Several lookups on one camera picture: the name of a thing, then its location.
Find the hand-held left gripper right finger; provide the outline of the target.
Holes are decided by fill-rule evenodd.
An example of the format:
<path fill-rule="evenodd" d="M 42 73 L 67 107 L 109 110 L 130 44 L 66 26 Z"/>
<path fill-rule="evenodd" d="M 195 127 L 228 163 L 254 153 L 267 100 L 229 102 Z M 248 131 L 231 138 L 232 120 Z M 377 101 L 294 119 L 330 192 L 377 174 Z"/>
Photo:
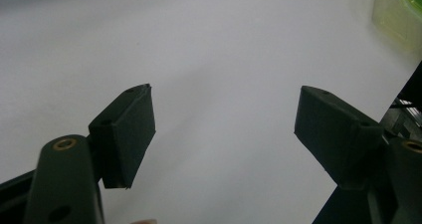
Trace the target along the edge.
<path fill-rule="evenodd" d="M 301 87 L 295 135 L 343 189 L 362 189 L 384 128 L 334 94 Z"/>

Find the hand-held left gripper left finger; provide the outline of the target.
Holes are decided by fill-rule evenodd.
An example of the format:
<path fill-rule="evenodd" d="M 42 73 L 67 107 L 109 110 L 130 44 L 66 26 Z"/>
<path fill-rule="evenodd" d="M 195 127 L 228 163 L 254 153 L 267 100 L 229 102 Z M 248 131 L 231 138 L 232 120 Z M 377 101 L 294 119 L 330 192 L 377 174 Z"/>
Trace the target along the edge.
<path fill-rule="evenodd" d="M 151 85 L 129 88 L 89 124 L 105 188 L 130 188 L 155 135 Z"/>

